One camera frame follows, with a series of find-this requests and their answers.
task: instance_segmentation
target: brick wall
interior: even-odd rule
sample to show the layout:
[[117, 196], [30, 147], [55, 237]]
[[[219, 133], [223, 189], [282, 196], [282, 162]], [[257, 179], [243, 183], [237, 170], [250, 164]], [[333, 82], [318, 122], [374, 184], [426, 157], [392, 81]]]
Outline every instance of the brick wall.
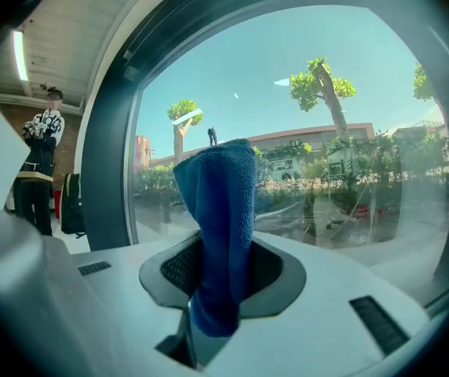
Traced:
[[[43, 109], [0, 104], [0, 111], [13, 129], [20, 135], [20, 138], [22, 138], [22, 126], [24, 123], [31, 121], [38, 113], [42, 113]], [[82, 121], [82, 118], [77, 115], [69, 115], [67, 113], [61, 113], [61, 115], [64, 117], [65, 126], [54, 155], [53, 187], [55, 189], [62, 188], [66, 173], [73, 173], [76, 139], [78, 138], [80, 122]]]

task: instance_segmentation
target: blue cloth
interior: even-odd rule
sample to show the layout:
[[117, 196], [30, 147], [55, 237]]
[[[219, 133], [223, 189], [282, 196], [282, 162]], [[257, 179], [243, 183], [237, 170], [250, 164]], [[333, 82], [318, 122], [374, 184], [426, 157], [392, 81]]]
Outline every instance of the blue cloth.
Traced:
[[203, 240], [202, 281], [192, 321], [206, 335], [230, 336], [246, 297], [254, 229], [256, 162], [248, 140], [199, 152], [174, 167], [177, 187]]

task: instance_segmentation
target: black grille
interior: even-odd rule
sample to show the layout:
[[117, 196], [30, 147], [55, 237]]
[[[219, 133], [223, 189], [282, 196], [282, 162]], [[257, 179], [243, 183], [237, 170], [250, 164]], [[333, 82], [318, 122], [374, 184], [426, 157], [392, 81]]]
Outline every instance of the black grille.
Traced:
[[202, 241], [165, 261], [160, 271], [171, 284], [191, 298], [202, 279]]
[[277, 254], [252, 242], [247, 297], [257, 294], [279, 279], [283, 260]]
[[78, 267], [78, 271], [83, 275], [89, 275], [91, 273], [98, 273], [103, 269], [109, 268], [109, 265], [106, 261], [94, 262], [93, 264], [82, 265]]
[[406, 333], [371, 296], [356, 298], [349, 303], [384, 355], [388, 356], [407, 342]]

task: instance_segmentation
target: glass window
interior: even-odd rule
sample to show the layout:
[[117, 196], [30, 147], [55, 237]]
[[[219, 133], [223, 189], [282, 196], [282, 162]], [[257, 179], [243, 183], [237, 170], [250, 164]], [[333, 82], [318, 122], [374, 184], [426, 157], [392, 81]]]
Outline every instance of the glass window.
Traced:
[[136, 124], [140, 243], [198, 228], [172, 168], [213, 138], [254, 147], [256, 231], [337, 251], [428, 301], [449, 226], [449, 135], [422, 66], [372, 12], [258, 16], [159, 75]]

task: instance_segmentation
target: black backpack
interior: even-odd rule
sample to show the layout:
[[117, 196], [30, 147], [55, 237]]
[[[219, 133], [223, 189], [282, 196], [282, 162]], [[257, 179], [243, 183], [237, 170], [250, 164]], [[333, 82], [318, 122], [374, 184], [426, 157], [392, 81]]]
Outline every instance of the black backpack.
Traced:
[[78, 237], [85, 234], [83, 222], [81, 183], [79, 174], [66, 174], [60, 198], [60, 230]]

